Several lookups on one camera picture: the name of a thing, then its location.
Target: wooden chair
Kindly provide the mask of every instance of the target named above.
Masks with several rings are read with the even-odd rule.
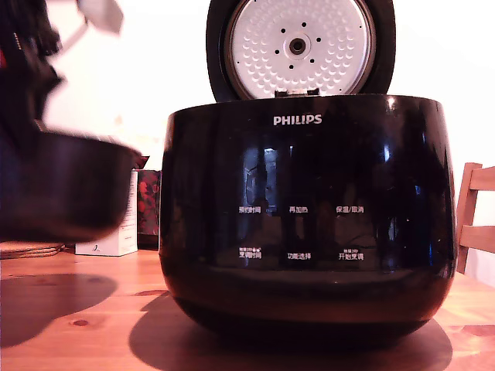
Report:
[[[482,168],[481,164],[466,163],[457,204],[457,271],[466,271],[469,249],[495,253],[495,226],[473,226],[478,191],[495,191],[495,167]]]

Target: wooden table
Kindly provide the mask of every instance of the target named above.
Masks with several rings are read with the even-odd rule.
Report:
[[[391,349],[221,344],[169,297],[155,251],[2,261],[2,371],[495,370],[495,289],[458,275],[435,320]]]

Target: white box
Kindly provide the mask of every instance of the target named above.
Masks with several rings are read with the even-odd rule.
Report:
[[[76,255],[121,257],[138,250],[138,172],[131,174],[131,190],[124,222],[102,240],[77,243]]]

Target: white inner lid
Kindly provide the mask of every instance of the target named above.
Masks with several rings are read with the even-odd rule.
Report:
[[[227,32],[227,69],[243,99],[319,89],[352,94],[374,61],[374,24],[360,0],[245,0]]]

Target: rice cooker lid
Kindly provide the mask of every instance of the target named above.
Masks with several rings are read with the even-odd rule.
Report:
[[[385,94],[395,60],[391,0],[212,0],[217,101]]]

